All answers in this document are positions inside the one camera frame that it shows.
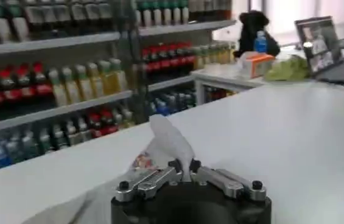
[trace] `shelf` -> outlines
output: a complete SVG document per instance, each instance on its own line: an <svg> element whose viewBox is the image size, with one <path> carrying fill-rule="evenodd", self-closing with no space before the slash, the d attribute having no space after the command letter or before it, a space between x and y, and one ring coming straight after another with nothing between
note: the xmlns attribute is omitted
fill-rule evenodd
<svg viewBox="0 0 344 224"><path fill-rule="evenodd" d="M226 26L231 26L235 24L235 20L223 20L216 22L207 22L207 23L194 23L194 24L185 24L177 26L155 26L145 29L140 29L139 34L142 37L153 36L166 33L179 33L187 32L193 30L206 30L206 29L219 29Z"/></svg>
<svg viewBox="0 0 344 224"><path fill-rule="evenodd" d="M93 35L55 38L49 40L26 41L20 43L0 44L0 54L7 54L13 52L33 51L40 49L51 49L56 47L68 47L81 44L102 43L107 41L114 41L120 38L118 32L100 33Z"/></svg>
<svg viewBox="0 0 344 224"><path fill-rule="evenodd" d="M156 90L159 90L159 89L164 89L164 88L168 88L168 87L171 87L171 86L184 84L184 83L187 83L187 82L191 82L193 80L194 80L193 76L188 75L188 76L184 76L184 77L181 77L181 78L168 80L168 81L165 81L165 82L159 82L159 83L156 83L156 84L149 85L149 91L152 92L152 91L156 91Z"/></svg>
<svg viewBox="0 0 344 224"><path fill-rule="evenodd" d="M42 119L55 117L58 115L83 110L91 107L95 107L101 104L114 102L117 100L122 100L131 97L132 91L124 91L121 93L113 94L110 96L101 97L98 99L88 100L81 103L76 103L72 105L68 105L65 107L58 107L50 110L40 111L36 113L27 114L24 116L14 117L11 119L0 121L0 130L10 128L10 127L16 127L22 124L27 124L35 121L39 121Z"/></svg>

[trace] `white countertop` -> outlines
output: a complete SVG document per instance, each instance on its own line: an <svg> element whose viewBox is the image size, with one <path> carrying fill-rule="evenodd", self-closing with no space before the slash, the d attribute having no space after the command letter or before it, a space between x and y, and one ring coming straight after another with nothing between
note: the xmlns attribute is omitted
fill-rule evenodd
<svg viewBox="0 0 344 224"><path fill-rule="evenodd" d="M170 120L203 164L262 180L275 223L344 223L344 88L262 86ZM0 223L19 224L123 174L152 136L143 124L0 170Z"/></svg>

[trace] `stuffed animal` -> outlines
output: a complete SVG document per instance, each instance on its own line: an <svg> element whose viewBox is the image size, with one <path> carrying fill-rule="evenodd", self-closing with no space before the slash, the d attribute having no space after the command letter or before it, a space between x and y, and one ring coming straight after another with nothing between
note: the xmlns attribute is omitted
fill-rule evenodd
<svg viewBox="0 0 344 224"><path fill-rule="evenodd" d="M239 39L239 50L234 52L234 56L239 58L246 51L254 51L254 41L257 37L257 31L265 30L269 24L269 19L259 11L252 10L247 13L241 13L239 20L243 24ZM265 31L267 39L267 54L277 56L280 53L280 47L276 40Z"/></svg>

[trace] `plastic bottle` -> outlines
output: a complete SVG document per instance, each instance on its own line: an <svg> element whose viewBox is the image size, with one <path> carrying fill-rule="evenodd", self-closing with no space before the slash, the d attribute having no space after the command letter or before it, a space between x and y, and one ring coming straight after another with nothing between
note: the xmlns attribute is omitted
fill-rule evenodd
<svg viewBox="0 0 344 224"><path fill-rule="evenodd" d="M103 79L99 74L99 69L95 63L88 63L88 76L91 80L93 97L99 98L104 96Z"/></svg>
<svg viewBox="0 0 344 224"><path fill-rule="evenodd" d="M19 0L8 0L7 4L17 39L19 39L19 41L30 40L28 24Z"/></svg>
<svg viewBox="0 0 344 224"><path fill-rule="evenodd" d="M66 122L66 130L68 131L68 139L71 146L82 142L81 134L75 128L73 121L68 120Z"/></svg>
<svg viewBox="0 0 344 224"><path fill-rule="evenodd" d="M13 40L13 36L9 27L9 23L5 18L4 8L0 3L0 42L9 43Z"/></svg>
<svg viewBox="0 0 344 224"><path fill-rule="evenodd" d="M59 73L56 69L51 69L49 72L50 81L54 91L55 101L59 107L70 104L69 99L66 97L65 87L62 85Z"/></svg>
<svg viewBox="0 0 344 224"><path fill-rule="evenodd" d="M82 142L92 140L92 133L88 128L88 125L84 121L84 118L80 117L78 119L79 130L82 138Z"/></svg>
<svg viewBox="0 0 344 224"><path fill-rule="evenodd" d="M178 5L178 1L174 0L172 3L173 8L173 24L180 25L181 24L181 10Z"/></svg>
<svg viewBox="0 0 344 224"><path fill-rule="evenodd" d="M172 25L172 11L170 10L170 4L168 0L163 1L163 8L164 8L164 25L170 26Z"/></svg>
<svg viewBox="0 0 344 224"><path fill-rule="evenodd" d="M118 80L118 85L115 87L115 92L128 90L127 79L125 72L122 70L122 62L119 59L111 59L111 66Z"/></svg>
<svg viewBox="0 0 344 224"><path fill-rule="evenodd" d="M79 103L81 102L80 89L77 82L74 79L73 73L70 68L64 67L62 69L63 79L65 81L66 87L66 98L69 103Z"/></svg>
<svg viewBox="0 0 344 224"><path fill-rule="evenodd" d="M259 53L267 52L267 39L265 32L262 30L257 32L257 38L254 41L254 50Z"/></svg>
<svg viewBox="0 0 344 224"><path fill-rule="evenodd" d="M153 18L152 18L152 12L150 10L148 0L144 0L142 3L142 9L143 9L143 21L145 27L151 27L153 26Z"/></svg>
<svg viewBox="0 0 344 224"><path fill-rule="evenodd" d="M47 128L43 128L39 133L39 141L41 144L41 151L44 154L54 152L54 147L51 144L50 134Z"/></svg>

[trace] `black device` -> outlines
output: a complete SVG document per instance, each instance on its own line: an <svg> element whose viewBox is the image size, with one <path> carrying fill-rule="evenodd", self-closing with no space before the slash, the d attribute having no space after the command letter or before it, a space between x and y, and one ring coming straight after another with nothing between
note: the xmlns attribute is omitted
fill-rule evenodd
<svg viewBox="0 0 344 224"><path fill-rule="evenodd" d="M295 24L313 78L344 85L344 58L331 16Z"/></svg>
<svg viewBox="0 0 344 224"><path fill-rule="evenodd" d="M111 201L112 224L270 224L272 202L260 181L191 162L191 182L180 163L122 181Z"/></svg>

